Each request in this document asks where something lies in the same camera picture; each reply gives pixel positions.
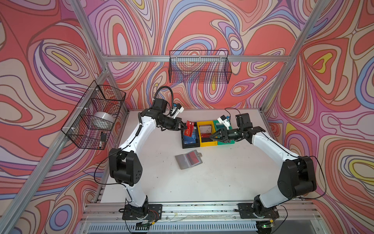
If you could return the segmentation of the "red VIP card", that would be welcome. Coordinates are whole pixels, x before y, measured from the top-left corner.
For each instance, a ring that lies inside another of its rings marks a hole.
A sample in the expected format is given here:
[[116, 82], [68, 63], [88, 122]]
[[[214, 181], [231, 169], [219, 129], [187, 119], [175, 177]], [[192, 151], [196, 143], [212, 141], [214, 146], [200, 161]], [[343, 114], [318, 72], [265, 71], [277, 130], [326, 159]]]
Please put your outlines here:
[[187, 121], [186, 127], [184, 135], [187, 137], [193, 137], [195, 135], [195, 123]]

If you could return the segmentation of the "grey leather card holder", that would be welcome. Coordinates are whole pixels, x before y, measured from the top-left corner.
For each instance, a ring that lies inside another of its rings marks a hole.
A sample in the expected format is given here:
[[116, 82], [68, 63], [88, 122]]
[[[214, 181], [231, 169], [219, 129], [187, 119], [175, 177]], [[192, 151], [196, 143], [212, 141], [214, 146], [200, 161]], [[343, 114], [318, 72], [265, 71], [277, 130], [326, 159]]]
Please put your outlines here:
[[203, 162], [201, 157], [201, 153], [197, 152], [197, 150], [193, 150], [186, 154], [177, 155], [175, 156], [175, 159], [180, 170], [185, 170], [202, 164]]

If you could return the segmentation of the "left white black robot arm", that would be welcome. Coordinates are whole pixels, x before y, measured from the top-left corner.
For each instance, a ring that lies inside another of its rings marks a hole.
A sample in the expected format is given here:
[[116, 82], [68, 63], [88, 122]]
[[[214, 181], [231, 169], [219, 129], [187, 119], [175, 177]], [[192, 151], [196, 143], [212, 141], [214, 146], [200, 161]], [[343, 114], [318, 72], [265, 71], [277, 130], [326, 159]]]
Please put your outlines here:
[[143, 208], [148, 202], [143, 189], [137, 185], [143, 173], [139, 157], [148, 137], [156, 128], [181, 131], [186, 129], [186, 124], [180, 117], [169, 117], [162, 110], [145, 109], [138, 113], [138, 124], [125, 143], [118, 149], [112, 149], [108, 155], [110, 177], [126, 187], [131, 199], [129, 205], [134, 208]]

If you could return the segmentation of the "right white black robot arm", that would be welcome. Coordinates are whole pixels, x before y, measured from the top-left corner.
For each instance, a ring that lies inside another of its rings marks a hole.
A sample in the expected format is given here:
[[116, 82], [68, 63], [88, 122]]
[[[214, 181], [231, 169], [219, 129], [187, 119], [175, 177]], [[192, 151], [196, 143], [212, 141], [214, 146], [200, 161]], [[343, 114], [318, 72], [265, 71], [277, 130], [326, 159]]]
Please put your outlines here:
[[280, 168], [277, 185], [254, 199], [253, 209], [273, 208], [298, 196], [313, 192], [317, 188], [313, 160], [308, 156], [299, 156], [276, 142], [260, 126], [254, 126], [249, 114], [236, 115], [237, 128], [231, 129], [228, 117], [217, 119], [223, 128], [209, 137], [213, 141], [229, 143], [246, 140], [267, 154]]

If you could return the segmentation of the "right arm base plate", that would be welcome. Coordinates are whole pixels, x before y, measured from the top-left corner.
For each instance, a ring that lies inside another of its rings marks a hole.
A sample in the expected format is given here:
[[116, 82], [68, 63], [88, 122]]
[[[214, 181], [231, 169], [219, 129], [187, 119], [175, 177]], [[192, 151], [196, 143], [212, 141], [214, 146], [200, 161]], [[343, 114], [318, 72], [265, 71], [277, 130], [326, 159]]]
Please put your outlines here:
[[254, 203], [238, 203], [238, 208], [235, 210], [239, 213], [242, 219], [278, 219], [279, 213], [275, 206], [271, 208], [263, 207], [259, 202]]

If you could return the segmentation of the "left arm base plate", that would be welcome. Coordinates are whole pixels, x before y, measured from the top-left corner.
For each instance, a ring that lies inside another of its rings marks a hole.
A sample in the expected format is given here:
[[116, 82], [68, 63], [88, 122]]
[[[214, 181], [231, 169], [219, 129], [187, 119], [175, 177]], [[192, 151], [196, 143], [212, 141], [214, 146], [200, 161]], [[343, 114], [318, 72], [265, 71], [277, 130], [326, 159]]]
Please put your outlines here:
[[159, 220], [162, 218], [163, 205], [145, 204], [143, 207], [134, 207], [126, 204], [119, 212], [122, 213], [123, 220]]

